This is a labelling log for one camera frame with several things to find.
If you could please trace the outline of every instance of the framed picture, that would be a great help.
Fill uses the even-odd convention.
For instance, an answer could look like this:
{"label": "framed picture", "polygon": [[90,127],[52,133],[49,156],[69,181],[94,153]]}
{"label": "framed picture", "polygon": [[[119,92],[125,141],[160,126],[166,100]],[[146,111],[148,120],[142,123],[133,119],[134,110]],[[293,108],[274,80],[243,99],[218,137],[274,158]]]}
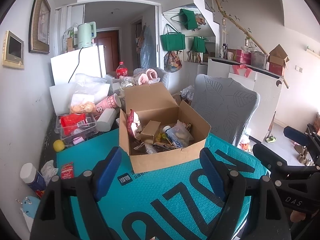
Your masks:
{"label": "framed picture", "polygon": [[29,52],[49,53],[50,11],[47,0],[34,0],[29,26]]}

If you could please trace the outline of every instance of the metal bolt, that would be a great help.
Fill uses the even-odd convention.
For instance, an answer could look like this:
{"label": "metal bolt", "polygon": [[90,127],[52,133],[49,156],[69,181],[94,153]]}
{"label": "metal bolt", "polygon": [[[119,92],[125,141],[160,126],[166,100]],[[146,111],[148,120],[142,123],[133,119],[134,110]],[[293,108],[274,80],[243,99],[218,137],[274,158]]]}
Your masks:
{"label": "metal bolt", "polygon": [[231,175],[232,177],[236,177],[236,176],[239,175],[239,172],[238,172],[238,171],[235,171],[235,170],[232,170],[232,171],[230,171],[230,175]]}
{"label": "metal bolt", "polygon": [[275,185],[276,185],[277,187],[280,187],[280,186],[281,186],[281,181],[276,180]]}
{"label": "metal bolt", "polygon": [[84,171],[84,173],[83,173],[83,176],[85,176],[85,177],[90,177],[91,175],[92,175],[92,171],[89,171],[89,170]]}
{"label": "metal bolt", "polygon": [[262,180],[265,182],[268,182],[270,180],[270,178],[266,175],[262,176]]}
{"label": "metal bolt", "polygon": [[58,179],[59,179],[59,176],[58,176],[58,175],[55,175],[55,176],[53,176],[53,177],[51,178],[51,180],[52,180],[53,182],[58,181]]}

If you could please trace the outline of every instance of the gray floor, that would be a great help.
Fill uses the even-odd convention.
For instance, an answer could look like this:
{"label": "gray floor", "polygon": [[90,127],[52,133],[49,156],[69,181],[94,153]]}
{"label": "gray floor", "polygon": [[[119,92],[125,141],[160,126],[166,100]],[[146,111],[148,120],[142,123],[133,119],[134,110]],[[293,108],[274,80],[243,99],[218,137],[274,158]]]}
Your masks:
{"label": "gray floor", "polygon": [[288,165],[304,166],[304,164],[301,164],[297,160],[298,153],[294,149],[293,141],[284,136],[283,129],[283,127],[274,123],[271,134],[273,134],[276,137],[276,141],[273,143],[267,143],[266,141],[263,141],[262,144],[267,146],[270,150],[274,151],[283,159],[285,159]]}

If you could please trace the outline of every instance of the pink cup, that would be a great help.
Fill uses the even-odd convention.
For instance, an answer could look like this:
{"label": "pink cup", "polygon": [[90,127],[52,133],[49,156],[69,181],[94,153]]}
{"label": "pink cup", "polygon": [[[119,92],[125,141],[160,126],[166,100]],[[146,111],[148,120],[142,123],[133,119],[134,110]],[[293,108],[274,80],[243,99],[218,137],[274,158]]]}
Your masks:
{"label": "pink cup", "polygon": [[121,107],[121,101],[117,94],[113,94],[110,97],[103,99],[100,103],[96,104],[94,109],[94,115],[100,115],[106,108],[118,108]]}

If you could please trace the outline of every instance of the teal foam mat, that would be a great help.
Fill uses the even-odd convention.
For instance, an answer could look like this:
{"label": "teal foam mat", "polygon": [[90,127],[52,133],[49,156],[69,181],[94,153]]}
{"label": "teal foam mat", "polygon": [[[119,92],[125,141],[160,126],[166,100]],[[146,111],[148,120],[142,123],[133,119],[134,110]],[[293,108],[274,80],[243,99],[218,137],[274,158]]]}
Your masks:
{"label": "teal foam mat", "polygon": [[[91,170],[119,143],[113,130],[57,153],[57,167],[74,163],[75,176]],[[209,134],[206,147],[217,160],[237,165],[242,175],[260,178],[267,170],[254,156]],[[71,197],[76,225],[82,240],[89,240],[76,197]],[[238,226],[247,216],[250,197],[245,197]],[[108,194],[98,206],[116,239],[206,239],[223,202],[214,195],[199,159],[173,167],[134,174],[123,151],[122,162]]]}

